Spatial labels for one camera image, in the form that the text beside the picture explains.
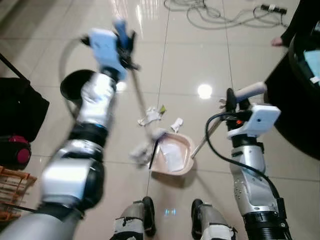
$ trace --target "black cable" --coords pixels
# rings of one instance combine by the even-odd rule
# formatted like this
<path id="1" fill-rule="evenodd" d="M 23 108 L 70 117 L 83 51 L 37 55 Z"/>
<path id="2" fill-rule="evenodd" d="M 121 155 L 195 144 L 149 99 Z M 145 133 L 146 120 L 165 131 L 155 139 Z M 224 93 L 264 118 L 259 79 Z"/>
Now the black cable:
<path id="1" fill-rule="evenodd" d="M 207 6 L 205 3 L 205 0 L 171 0 L 171 3 L 181 6 L 181 8 L 172 8 L 167 4 L 167 2 L 168 0 L 164 0 L 163 2 L 163 5 L 166 9 L 168 9 L 170 12 L 186 12 L 186 18 L 189 21 L 189 23 L 194 27 L 203 29 L 203 30 L 222 30 L 222 29 L 234 28 L 237 26 L 246 26 L 246 27 L 258 28 L 258 29 L 270 29 L 277 26 L 283 26 L 285 28 L 288 27 L 286 24 L 283 23 L 283 14 L 281 14 L 280 19 L 278 19 L 274 14 L 271 14 L 271 12 L 266 12 L 265 10 L 261 10 L 260 6 L 257 6 L 254 9 L 243 9 L 234 18 L 229 19 L 223 16 L 218 9 Z M 216 25 L 220 24 L 223 26 L 215 26 L 215 27 L 201 26 L 195 23 L 194 21 L 192 21 L 192 19 L 190 18 L 190 13 L 192 11 L 196 11 L 200 16 L 201 20 L 204 21 L 205 23 L 216 24 Z M 257 15 L 257 11 L 263 11 L 264 14 Z M 242 17 L 246 13 L 251 13 L 253 17 L 247 18 L 242 21 L 238 20 L 240 17 Z M 263 19 L 266 16 L 273 17 L 274 21 Z M 263 25 L 250 23 L 252 21 L 261 22 L 263 23 Z"/>
<path id="2" fill-rule="evenodd" d="M 211 141 L 210 141 L 210 136 L 209 136 L 209 125 L 210 123 L 216 119 L 216 118 L 219 118 L 219 117 L 223 117 L 223 116 L 232 116 L 232 117 L 236 117 L 237 114 L 236 113 L 232 113 L 232 112 L 221 112 L 221 113 L 218 113 L 216 115 L 213 115 L 212 117 L 210 117 L 208 119 L 208 121 L 206 122 L 205 124 L 205 139 L 210 147 L 210 149 L 221 159 L 231 163 L 231 164 L 235 164 L 235 165 L 238 165 L 240 167 L 243 167 L 243 168 L 246 168 L 248 170 L 251 170 L 252 172 L 258 174 L 260 177 L 262 177 L 264 180 L 266 180 L 266 182 L 269 184 L 270 188 L 271 188 L 271 191 L 272 191 L 272 194 L 274 196 L 275 199 L 279 199 L 280 198 L 280 195 L 279 195 L 279 192 L 276 188 L 276 186 L 273 184 L 273 182 L 265 175 L 263 174 L 261 171 L 255 169 L 254 167 L 251 167 L 251 166 L 248 166 L 246 164 L 243 164 L 241 162 L 238 162 L 238 161 L 235 161 L 235 160 L 232 160 L 230 158 L 227 158 L 223 155 L 221 155 L 220 153 L 217 152 L 217 150 L 213 147 Z"/>

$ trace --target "pink dustpan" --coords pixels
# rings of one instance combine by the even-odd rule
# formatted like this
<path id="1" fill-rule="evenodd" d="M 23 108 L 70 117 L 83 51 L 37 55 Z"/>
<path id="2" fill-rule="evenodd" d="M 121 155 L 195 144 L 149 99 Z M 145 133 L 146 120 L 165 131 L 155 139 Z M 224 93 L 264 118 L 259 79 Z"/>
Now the pink dustpan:
<path id="1" fill-rule="evenodd" d="M 176 149 L 179 151 L 179 156 L 181 157 L 180 163 L 182 163 L 182 168 L 179 170 L 171 171 L 168 166 L 168 161 L 162 151 L 161 146 L 164 145 L 174 145 Z M 167 174 L 167 175 L 175 175 L 180 176 L 189 172 L 194 165 L 194 161 L 191 158 L 192 151 L 194 149 L 193 141 L 185 135 L 178 133 L 167 133 L 159 142 L 156 147 L 154 159 L 151 163 L 151 171 Z"/>

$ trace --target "tangled cable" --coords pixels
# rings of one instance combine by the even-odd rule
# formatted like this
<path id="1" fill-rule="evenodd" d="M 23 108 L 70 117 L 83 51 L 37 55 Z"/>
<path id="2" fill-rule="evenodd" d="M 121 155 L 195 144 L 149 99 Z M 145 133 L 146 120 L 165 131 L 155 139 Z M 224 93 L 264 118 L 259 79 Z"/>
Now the tangled cable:
<path id="1" fill-rule="evenodd" d="M 203 29 L 203 30 L 221 30 L 234 28 L 237 26 L 246 26 L 250 28 L 258 28 L 258 29 L 271 29 L 277 26 L 283 26 L 287 28 L 288 26 L 284 24 L 283 14 L 280 14 L 280 18 L 278 18 L 278 14 L 274 12 L 266 12 L 262 10 L 260 6 L 256 6 L 254 9 L 243 9 L 241 10 L 234 18 L 227 18 L 221 14 L 221 12 L 214 8 L 207 6 L 206 0 L 170 0 L 170 3 L 179 6 L 179 8 L 172 8 L 168 6 L 169 0 L 164 0 L 163 5 L 170 12 L 186 12 L 186 18 L 190 24 L 194 27 Z M 200 18 L 208 23 L 213 25 L 223 25 L 223 26 L 201 26 L 195 23 L 191 17 L 191 12 L 196 11 Z M 247 18 L 245 20 L 239 20 L 239 18 L 247 13 L 252 13 L 253 17 Z M 266 16 L 272 17 L 274 20 L 263 19 Z M 253 24 L 251 22 L 256 21 L 262 24 Z"/>

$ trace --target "person's foot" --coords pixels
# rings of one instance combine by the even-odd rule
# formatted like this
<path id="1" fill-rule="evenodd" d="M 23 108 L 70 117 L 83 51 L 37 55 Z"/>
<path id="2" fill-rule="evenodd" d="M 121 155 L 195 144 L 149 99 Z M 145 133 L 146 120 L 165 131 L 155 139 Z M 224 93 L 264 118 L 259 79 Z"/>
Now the person's foot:
<path id="1" fill-rule="evenodd" d="M 279 46 L 283 46 L 284 45 L 284 41 L 282 40 L 281 37 L 275 37 L 274 39 L 272 39 L 271 41 L 271 45 L 274 47 L 279 47 Z"/>

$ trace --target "tile floor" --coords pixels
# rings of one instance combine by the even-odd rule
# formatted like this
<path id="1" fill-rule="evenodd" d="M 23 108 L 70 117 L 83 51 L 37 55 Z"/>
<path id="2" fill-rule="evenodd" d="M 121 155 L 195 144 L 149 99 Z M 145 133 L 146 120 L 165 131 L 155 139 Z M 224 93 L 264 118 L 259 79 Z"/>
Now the tile floor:
<path id="1" fill-rule="evenodd" d="M 10 0 L 0 1 L 4 12 Z M 227 16 L 252 8 L 266 0 L 207 0 Z M 273 0 L 286 6 L 286 22 L 299 0 Z M 0 25 L 0 51 L 27 77 L 32 86 L 50 101 L 43 126 L 32 143 L 32 159 L 26 171 L 40 176 L 55 148 L 68 134 L 72 120 L 59 91 L 58 66 L 70 39 L 91 27 L 111 28 L 112 17 L 120 14 L 138 34 L 134 59 L 141 64 L 140 81 L 148 106 L 167 108 L 160 127 L 169 128 L 177 117 L 184 119 L 180 132 L 198 143 L 207 118 L 219 111 L 218 100 L 226 88 L 242 88 L 263 81 L 285 54 L 270 40 L 284 29 L 236 27 L 217 31 L 200 30 L 187 22 L 184 13 L 168 12 L 163 0 L 20 0 Z M 88 48 L 79 46 L 71 55 L 67 73 L 95 69 Z M 2 76 L 12 76 L 0 64 Z M 205 146 L 193 170 L 183 177 L 151 174 L 138 168 L 128 153 L 137 140 L 144 139 L 131 79 L 118 94 L 115 124 L 105 150 L 107 177 L 101 203 L 87 212 L 76 232 L 76 240 L 108 239 L 113 219 L 133 200 L 153 198 L 156 210 L 155 239 L 191 240 L 190 207 L 194 198 L 212 203 L 230 225 L 238 229 L 238 239 L 247 239 L 244 224 L 233 197 L 229 165 Z M 209 84 L 210 99 L 200 99 L 197 87 Z M 320 161 L 303 154 L 275 129 L 262 137 L 268 174 L 284 197 L 294 239 L 318 240 L 320 236 Z M 230 155 L 231 143 L 221 126 L 213 139 L 220 152 Z M 39 183 L 25 197 L 25 205 L 35 208 Z M 175 209 L 175 215 L 165 215 Z"/>

